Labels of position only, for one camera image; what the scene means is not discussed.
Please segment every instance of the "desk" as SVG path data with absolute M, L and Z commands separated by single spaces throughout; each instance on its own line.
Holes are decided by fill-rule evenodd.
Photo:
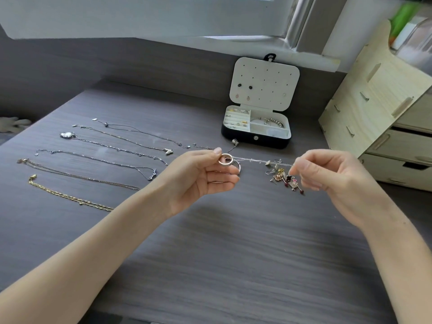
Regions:
M 60 132 L 138 152 L 167 162 L 185 152 L 172 142 L 113 131 L 142 149 L 72 124 L 105 129 L 92 121 L 127 124 L 192 145 L 230 148 L 220 134 L 226 104 L 101 81 L 0 147 L 0 289 L 6 288 L 106 216 L 30 186 L 37 183 L 71 196 L 115 207 L 133 191 L 67 178 L 17 164 L 31 160 L 69 172 L 145 186 L 132 169 L 117 168 L 38 148 L 65 150 L 114 162 L 164 165 L 76 140 Z M 326 148 L 316 119 L 289 118 L 292 140 L 284 150 L 240 144 L 236 157 L 293 163 L 308 149 Z M 266 167 L 242 163 L 241 180 L 229 193 L 206 196 L 160 226 L 119 268 L 93 309 L 165 324 L 192 323 L 396 323 L 384 286 L 361 233 L 323 192 L 298 192 L 269 182 Z M 432 242 L 430 193 L 385 186 Z

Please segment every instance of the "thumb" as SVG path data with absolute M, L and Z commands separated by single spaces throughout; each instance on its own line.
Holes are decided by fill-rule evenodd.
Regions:
M 297 158 L 294 163 L 295 168 L 302 177 L 314 180 L 322 185 L 332 188 L 340 180 L 338 173 L 330 171 L 304 158 Z
M 212 151 L 208 151 L 203 155 L 197 156 L 197 167 L 200 169 L 206 168 L 208 166 L 214 165 L 219 160 L 222 154 L 221 148 L 216 148 Z

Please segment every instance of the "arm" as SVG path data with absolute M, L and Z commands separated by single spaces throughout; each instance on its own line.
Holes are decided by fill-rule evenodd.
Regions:
M 400 324 L 432 322 L 432 254 L 414 225 L 350 153 L 311 150 L 290 174 L 325 190 L 365 235 Z
M 154 182 L 0 293 L 2 323 L 77 323 L 121 263 L 161 223 L 201 196 L 235 186 L 238 169 L 218 165 L 220 154 L 205 150 L 176 158 Z

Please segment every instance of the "black jewelry box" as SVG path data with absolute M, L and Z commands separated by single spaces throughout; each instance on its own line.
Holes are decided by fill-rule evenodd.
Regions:
M 242 57 L 232 75 L 230 99 L 239 105 L 226 108 L 222 135 L 230 140 L 283 149 L 291 139 L 286 110 L 293 98 L 300 71 L 292 65 Z

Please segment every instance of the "jewelry box lid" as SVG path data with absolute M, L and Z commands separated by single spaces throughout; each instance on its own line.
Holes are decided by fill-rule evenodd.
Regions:
M 242 57 L 234 65 L 229 97 L 234 103 L 284 111 L 299 77 L 295 66 Z

